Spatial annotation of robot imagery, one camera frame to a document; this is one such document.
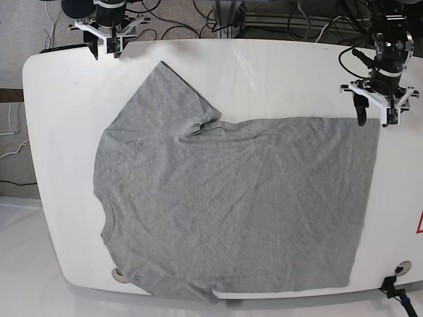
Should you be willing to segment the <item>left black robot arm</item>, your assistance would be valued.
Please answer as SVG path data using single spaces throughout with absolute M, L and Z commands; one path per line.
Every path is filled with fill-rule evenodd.
M 368 57 L 352 46 L 342 51 L 342 56 L 351 52 L 369 69 L 369 75 L 356 77 L 348 85 L 341 85 L 342 92 L 351 92 L 356 110 L 358 125 L 367 122 L 367 112 L 371 104 L 380 109 L 380 122 L 383 127 L 399 125 L 403 112 L 410 110 L 410 98 L 418 98 L 420 93 L 414 87 L 402 87 L 400 81 L 406 70 L 406 63 L 414 55 L 415 39 L 422 36 L 421 1 L 366 1 L 370 13 L 369 29 L 365 33 L 366 42 L 373 44 L 375 56 Z

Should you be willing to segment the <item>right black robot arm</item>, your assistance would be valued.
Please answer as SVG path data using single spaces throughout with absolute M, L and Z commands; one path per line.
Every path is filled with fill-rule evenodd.
M 83 32 L 83 43 L 94 58 L 98 58 L 98 41 L 102 40 L 102 51 L 120 57 L 127 44 L 138 37 L 136 28 L 148 25 L 149 17 L 138 13 L 135 17 L 126 14 L 127 1 L 94 1 L 95 16 L 76 20 L 68 26 L 70 30 Z

